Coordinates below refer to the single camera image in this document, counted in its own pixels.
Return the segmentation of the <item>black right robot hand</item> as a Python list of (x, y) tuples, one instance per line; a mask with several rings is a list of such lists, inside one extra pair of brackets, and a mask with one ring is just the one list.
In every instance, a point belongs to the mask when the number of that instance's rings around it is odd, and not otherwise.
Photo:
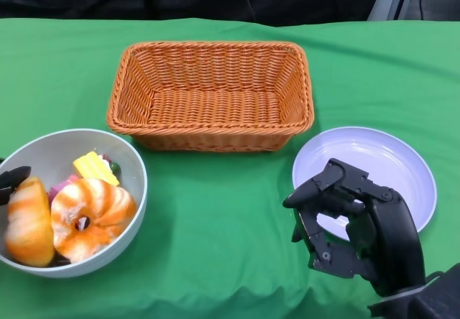
[[(425, 285), (423, 250), (405, 200), (367, 172), (330, 159), (282, 204), (294, 211), (292, 240), (305, 243), (309, 268), (347, 279), (359, 275), (380, 297)], [(319, 215), (347, 217), (348, 243), (328, 240)]]

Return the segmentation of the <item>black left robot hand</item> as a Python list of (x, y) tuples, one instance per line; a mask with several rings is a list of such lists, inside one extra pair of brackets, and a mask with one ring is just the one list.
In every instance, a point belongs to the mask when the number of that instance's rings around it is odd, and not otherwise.
[(31, 170), (30, 166), (21, 166), (1, 174), (0, 205), (6, 205), (9, 202), (14, 191), (30, 176)]

